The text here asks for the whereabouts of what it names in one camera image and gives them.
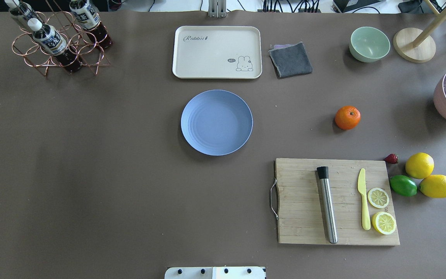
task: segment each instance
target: lemon slice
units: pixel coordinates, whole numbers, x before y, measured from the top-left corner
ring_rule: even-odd
[[[390,202],[390,198],[384,189],[373,188],[368,192],[368,201],[375,208],[385,208]]]
[[[373,228],[381,234],[391,234],[397,228],[395,218],[388,212],[378,212],[372,218]]]

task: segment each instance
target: plastic bottle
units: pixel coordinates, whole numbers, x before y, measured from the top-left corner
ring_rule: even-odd
[[[41,21],[39,16],[37,16],[36,12],[29,4],[20,2],[19,0],[5,0],[5,3],[9,7],[11,18],[14,19],[14,21],[22,28],[22,30],[25,30],[29,33],[32,32],[32,30],[29,30],[27,25],[27,22],[31,18],[37,18],[39,21]]]
[[[106,49],[113,44],[111,37],[108,35],[99,14],[94,10],[94,7],[89,0],[71,0],[70,11],[75,15],[79,25],[87,32],[90,32],[96,37],[87,33],[91,41],[97,40],[98,44]]]
[[[69,50],[69,45],[63,35],[57,32],[55,27],[43,24],[37,18],[31,18],[28,25],[32,33],[32,38],[40,44],[47,53],[53,55],[56,60],[69,72],[80,70],[82,64],[80,57]]]

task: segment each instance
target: lemon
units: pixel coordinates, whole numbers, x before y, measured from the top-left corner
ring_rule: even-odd
[[[392,234],[397,228],[395,218],[388,212],[378,212],[371,219],[373,228],[381,234]]]
[[[446,176],[434,174],[419,183],[420,190],[430,198],[446,198]]]
[[[373,188],[368,192],[368,201],[375,208],[385,208],[390,199],[384,189]]]
[[[405,163],[405,171],[407,174],[416,179],[423,179],[430,176],[433,168],[435,168],[433,158],[422,152],[412,155],[407,160],[407,163]]]

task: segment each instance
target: green bowl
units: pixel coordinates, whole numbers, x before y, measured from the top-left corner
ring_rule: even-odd
[[[357,60],[375,62],[388,54],[390,41],[382,31],[364,26],[352,32],[349,49]]]

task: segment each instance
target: cutting board handle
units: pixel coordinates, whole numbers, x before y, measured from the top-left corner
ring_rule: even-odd
[[[271,206],[271,210],[273,210],[274,217],[276,218],[276,221],[278,221],[278,214],[273,208],[273,187],[276,186],[276,178],[274,179],[273,185],[271,186],[271,189],[269,190],[269,206]]]

